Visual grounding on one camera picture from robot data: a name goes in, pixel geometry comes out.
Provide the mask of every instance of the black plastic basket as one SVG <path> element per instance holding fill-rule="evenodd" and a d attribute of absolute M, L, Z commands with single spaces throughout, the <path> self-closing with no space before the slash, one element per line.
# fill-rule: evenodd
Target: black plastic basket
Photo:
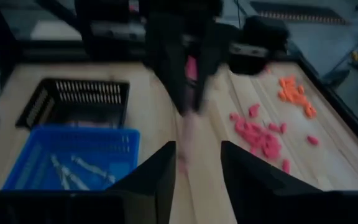
<path fill-rule="evenodd" d="M 75 124 L 78 121 L 124 124 L 129 83 L 46 78 L 35 89 L 17 120 L 17 127 Z"/>

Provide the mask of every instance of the floor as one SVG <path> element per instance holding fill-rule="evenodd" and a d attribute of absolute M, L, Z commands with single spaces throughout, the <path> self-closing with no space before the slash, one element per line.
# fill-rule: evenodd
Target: floor
<path fill-rule="evenodd" d="M 237 0 L 224 0 L 222 21 L 234 26 L 242 26 L 245 16 L 255 15 L 250 6 L 251 0 L 238 0 L 241 10 L 235 3 Z M 289 4 L 306 4 L 310 6 L 330 7 L 342 16 L 350 25 L 338 26 L 327 24 L 287 22 L 291 32 L 291 41 L 300 49 L 306 59 L 320 77 L 325 74 L 349 68 L 347 61 L 349 53 L 358 48 L 358 12 L 354 7 L 358 0 L 258 0 L 268 2 L 286 2 Z M 60 0 L 60 2 L 73 9 L 73 0 Z M 65 23 L 41 9 L 33 0 L 20 0 L 14 4 L 9 0 L 0 0 L 2 13 L 18 39 L 31 39 L 41 37 L 47 39 L 78 38 L 72 30 L 68 30 Z M 38 35 L 35 25 L 38 21 L 54 21 L 44 24 L 49 26 L 48 35 Z M 358 117 L 358 71 L 351 70 L 348 78 L 337 88 L 338 95 L 351 108 Z"/>

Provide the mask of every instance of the wooden tabletop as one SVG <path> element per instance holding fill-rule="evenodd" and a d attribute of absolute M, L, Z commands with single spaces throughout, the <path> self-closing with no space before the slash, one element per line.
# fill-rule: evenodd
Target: wooden tabletop
<path fill-rule="evenodd" d="M 281 167 L 282 159 L 289 159 L 291 175 L 323 190 L 358 189 L 358 139 L 298 65 L 272 64 L 270 71 L 249 78 L 222 67 L 210 79 L 204 112 L 195 121 L 188 177 L 177 172 L 171 223 L 236 222 L 223 181 L 220 142 L 230 140 L 249 150 L 234 131 L 229 113 L 247 115 L 254 103 L 260 104 L 259 116 L 252 119 L 256 123 L 288 125 L 287 133 L 277 135 L 282 158 L 269 163 Z M 315 119 L 305 118 L 301 108 L 278 99 L 278 78 L 289 74 L 304 85 L 305 95 L 317 110 Z M 29 135 L 17 129 L 15 122 L 45 77 L 129 81 L 125 127 L 140 131 L 139 164 L 179 137 L 181 117 L 158 78 L 140 63 L 19 65 L 0 97 L 0 188 Z M 309 134 L 319 138 L 318 147 L 306 142 Z"/>

